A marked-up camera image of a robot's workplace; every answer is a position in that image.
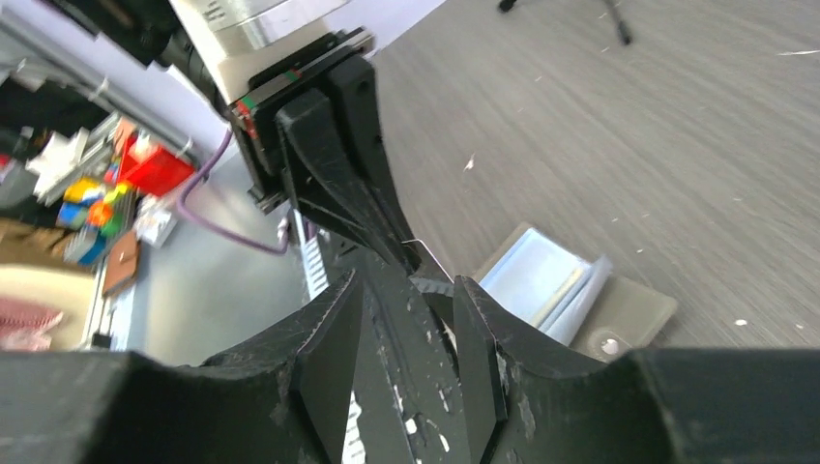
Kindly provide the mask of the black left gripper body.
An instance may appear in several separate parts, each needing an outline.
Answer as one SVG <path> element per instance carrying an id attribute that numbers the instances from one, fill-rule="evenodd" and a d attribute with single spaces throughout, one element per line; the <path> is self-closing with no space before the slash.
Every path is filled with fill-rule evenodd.
<path id="1" fill-rule="evenodd" d="M 373 38 L 366 29 L 326 26 L 326 15 L 338 8 L 337 1 L 172 3 L 232 129 L 251 178 L 250 195 L 264 211 L 293 205 L 277 112 L 311 89 L 329 98 L 325 74 L 351 55 L 367 60 Z"/>

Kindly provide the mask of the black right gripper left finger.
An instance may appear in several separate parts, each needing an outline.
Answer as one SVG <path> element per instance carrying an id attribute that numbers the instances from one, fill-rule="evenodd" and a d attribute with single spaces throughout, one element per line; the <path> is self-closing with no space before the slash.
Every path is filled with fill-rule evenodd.
<path id="1" fill-rule="evenodd" d="M 5 463 L 327 463 L 290 392 L 318 322 L 297 310 L 198 366 L 140 353 L 5 353 Z"/>

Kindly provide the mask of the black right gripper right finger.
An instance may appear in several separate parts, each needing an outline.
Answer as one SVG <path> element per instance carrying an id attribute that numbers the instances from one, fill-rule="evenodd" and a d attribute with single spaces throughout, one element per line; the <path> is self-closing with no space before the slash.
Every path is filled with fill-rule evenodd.
<path id="1" fill-rule="evenodd" d="M 650 349 L 605 363 L 552 340 L 473 279 L 454 334 L 474 463 L 815 463 L 815 349 Z"/>

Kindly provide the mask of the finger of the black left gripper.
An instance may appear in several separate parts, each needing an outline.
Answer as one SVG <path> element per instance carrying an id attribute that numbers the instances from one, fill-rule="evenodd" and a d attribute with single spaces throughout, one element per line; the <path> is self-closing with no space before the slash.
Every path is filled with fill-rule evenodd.
<path id="1" fill-rule="evenodd" d="M 399 255 L 396 245 L 377 235 L 386 225 L 355 177 L 330 99 L 311 89 L 277 112 L 276 126 L 286 191 L 293 205 L 320 227 L 404 270 L 415 270 L 416 256 Z"/>
<path id="2" fill-rule="evenodd" d="M 346 156 L 386 225 L 377 235 L 396 245 L 399 255 L 416 256 L 415 236 L 401 210 L 386 153 L 374 67 L 364 57 L 351 55 L 325 77 Z"/>

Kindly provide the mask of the beige card holder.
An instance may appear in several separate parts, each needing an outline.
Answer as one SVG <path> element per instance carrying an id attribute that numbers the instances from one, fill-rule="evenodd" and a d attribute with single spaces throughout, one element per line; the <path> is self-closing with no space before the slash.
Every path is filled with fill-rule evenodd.
<path id="1" fill-rule="evenodd" d="M 613 269 L 607 256 L 587 261 L 523 222 L 474 279 L 518 319 L 609 363 L 649 345 L 678 309 L 675 299 Z"/>

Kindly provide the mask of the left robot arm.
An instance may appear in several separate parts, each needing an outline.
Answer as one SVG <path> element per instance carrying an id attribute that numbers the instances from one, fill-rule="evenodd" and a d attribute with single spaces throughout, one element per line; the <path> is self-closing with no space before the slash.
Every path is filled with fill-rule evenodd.
<path id="1" fill-rule="evenodd" d="M 172 66 L 228 122 L 250 196 L 415 272 L 379 116 L 365 27 L 332 30 L 338 1 L 58 1 L 143 65 Z"/>

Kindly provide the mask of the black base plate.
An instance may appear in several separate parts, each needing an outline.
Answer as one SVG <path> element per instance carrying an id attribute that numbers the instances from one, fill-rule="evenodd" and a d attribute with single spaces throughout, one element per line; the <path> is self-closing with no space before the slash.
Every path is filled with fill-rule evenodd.
<path id="1" fill-rule="evenodd" d="M 454 349 L 427 305 L 429 285 L 336 234 L 321 245 L 328 275 L 353 269 L 364 288 L 351 462 L 469 462 Z"/>

